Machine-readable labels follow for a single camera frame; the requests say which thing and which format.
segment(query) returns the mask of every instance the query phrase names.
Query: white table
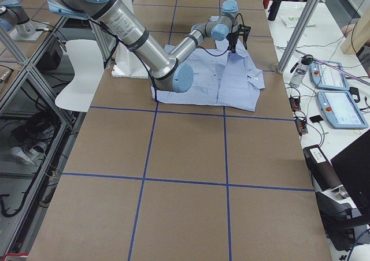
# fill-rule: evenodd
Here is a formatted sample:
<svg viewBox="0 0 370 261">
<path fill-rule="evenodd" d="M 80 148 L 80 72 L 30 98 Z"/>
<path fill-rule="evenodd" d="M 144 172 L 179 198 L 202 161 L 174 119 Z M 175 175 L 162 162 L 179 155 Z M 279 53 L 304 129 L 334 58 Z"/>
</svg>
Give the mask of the white table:
<svg viewBox="0 0 370 261">
<path fill-rule="evenodd" d="M 271 31 L 271 35 L 274 39 L 274 45 L 276 46 L 276 53 L 277 57 L 280 59 L 283 50 L 278 49 L 277 47 L 286 47 L 287 42 L 293 33 L 293 28 L 287 28 L 285 23 L 279 17 L 279 14 L 284 11 L 284 8 L 289 8 L 293 6 L 304 6 L 305 3 L 303 2 L 282 2 L 279 13 L 277 14 L 275 21 L 269 21 L 269 27 Z M 344 42 L 345 38 L 341 39 L 342 32 L 337 26 L 334 18 L 332 17 L 331 13 L 329 12 L 328 8 L 324 3 L 319 3 L 312 18 L 312 21 L 315 22 L 314 27 L 307 27 L 304 34 L 302 35 L 301 40 L 298 43 L 298 49 L 305 54 L 311 54 L 317 59 L 326 60 L 326 61 L 338 61 L 341 62 L 343 66 L 356 66 L 355 68 L 345 69 L 345 71 L 351 73 L 355 76 L 366 76 L 366 71 L 360 65 L 359 60 L 355 55 L 345 55 L 341 51 L 341 44 Z M 302 57 L 299 53 L 294 53 L 288 66 L 286 67 L 283 77 L 284 82 L 288 83 L 292 77 L 290 73 L 290 69 L 293 65 L 298 61 L 298 59 Z M 370 87 L 362 84 L 356 80 L 348 80 L 349 86 L 357 87 L 360 91 L 361 101 L 358 104 L 360 108 L 366 107 L 364 97 L 370 97 Z M 303 80 L 303 83 L 308 87 L 314 89 L 314 85 L 311 83 L 311 80 L 308 76 Z M 313 95 L 313 91 L 306 88 L 303 85 L 299 86 L 299 91 L 301 95 Z M 291 94 L 291 89 L 287 89 L 288 95 Z M 292 95 L 298 95 L 296 91 L 292 91 Z M 308 96 L 304 96 L 301 98 L 301 109 L 307 115 L 307 117 L 311 117 L 313 115 L 320 114 L 324 117 L 321 112 L 319 105 L 317 103 L 316 98 L 310 98 Z M 365 119 L 370 122 L 370 114 L 364 114 Z M 330 160 L 333 158 L 337 153 L 342 151 L 346 146 L 352 143 L 355 139 L 357 139 L 361 134 L 365 133 L 368 129 L 363 130 L 338 130 L 332 129 L 329 124 L 324 120 L 321 122 L 323 129 L 327 134 L 325 135 L 324 144 L 321 146 L 321 149 L 325 153 L 326 157 Z M 321 131 L 321 128 L 318 124 L 314 124 L 314 126 Z M 309 133 L 302 136 L 301 145 L 302 148 L 311 146 L 314 144 L 319 144 L 320 142 L 320 135 L 314 129 L 308 126 Z M 332 193 L 325 192 L 326 195 L 332 197 Z M 346 199 L 340 201 L 340 203 L 349 202 L 353 205 L 353 202 L 350 199 Z M 348 255 L 348 252 L 338 252 L 335 250 L 334 246 L 330 244 L 330 249 L 332 253 L 333 260 L 338 260 L 338 258 L 342 255 Z M 370 260 L 370 245 L 361 245 L 357 246 L 354 250 L 350 261 L 365 261 Z"/>
</svg>

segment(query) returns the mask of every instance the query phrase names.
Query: chair seat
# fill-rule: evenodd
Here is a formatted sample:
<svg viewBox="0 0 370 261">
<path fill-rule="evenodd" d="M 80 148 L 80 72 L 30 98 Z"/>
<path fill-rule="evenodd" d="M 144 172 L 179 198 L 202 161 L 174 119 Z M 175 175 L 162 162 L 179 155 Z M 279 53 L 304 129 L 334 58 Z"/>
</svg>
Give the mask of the chair seat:
<svg viewBox="0 0 370 261">
<path fill-rule="evenodd" d="M 62 109 L 87 112 L 104 73 L 103 57 L 94 40 L 66 43 L 75 76 L 59 93 L 55 104 Z"/>
</svg>

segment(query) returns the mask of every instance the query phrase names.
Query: robotic arm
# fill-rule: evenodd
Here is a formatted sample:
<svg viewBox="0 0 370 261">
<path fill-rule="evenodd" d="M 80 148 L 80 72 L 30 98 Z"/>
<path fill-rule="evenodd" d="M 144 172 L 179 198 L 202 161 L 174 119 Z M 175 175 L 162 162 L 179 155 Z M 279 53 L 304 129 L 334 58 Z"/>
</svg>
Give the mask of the robotic arm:
<svg viewBox="0 0 370 261">
<path fill-rule="evenodd" d="M 48 0 L 49 9 L 61 16 L 103 22 L 149 67 L 159 90 L 186 92 L 193 83 L 193 69 L 182 63 L 205 38 L 223 40 L 239 33 L 238 5 L 229 0 L 215 22 L 193 26 L 192 31 L 170 53 L 166 53 L 122 0 Z"/>
<path fill-rule="evenodd" d="M 10 31 L 15 26 L 20 36 L 26 38 L 36 32 L 22 5 L 16 0 L 0 3 L 0 26 Z"/>
</svg>

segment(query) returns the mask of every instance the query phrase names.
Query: black bottle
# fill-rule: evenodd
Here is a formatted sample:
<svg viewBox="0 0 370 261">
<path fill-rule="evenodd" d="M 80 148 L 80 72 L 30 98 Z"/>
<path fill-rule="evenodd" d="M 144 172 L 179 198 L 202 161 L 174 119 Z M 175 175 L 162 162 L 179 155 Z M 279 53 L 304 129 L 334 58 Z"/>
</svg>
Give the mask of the black bottle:
<svg viewBox="0 0 370 261">
<path fill-rule="evenodd" d="M 269 11 L 269 15 L 268 15 L 268 18 L 267 18 L 268 20 L 271 20 L 271 21 L 275 20 L 276 15 L 278 14 L 281 3 L 282 3 L 282 0 L 273 0 L 273 2 L 271 4 L 271 7 L 268 10 Z"/>
</svg>

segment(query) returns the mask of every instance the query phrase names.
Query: black monitor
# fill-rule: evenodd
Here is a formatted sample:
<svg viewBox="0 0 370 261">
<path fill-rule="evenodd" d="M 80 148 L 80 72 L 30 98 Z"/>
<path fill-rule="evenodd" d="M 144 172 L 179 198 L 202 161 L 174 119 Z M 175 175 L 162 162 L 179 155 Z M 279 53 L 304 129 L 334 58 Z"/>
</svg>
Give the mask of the black monitor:
<svg viewBox="0 0 370 261">
<path fill-rule="evenodd" d="M 332 158 L 331 163 L 359 211 L 370 215 L 370 130 Z"/>
</svg>

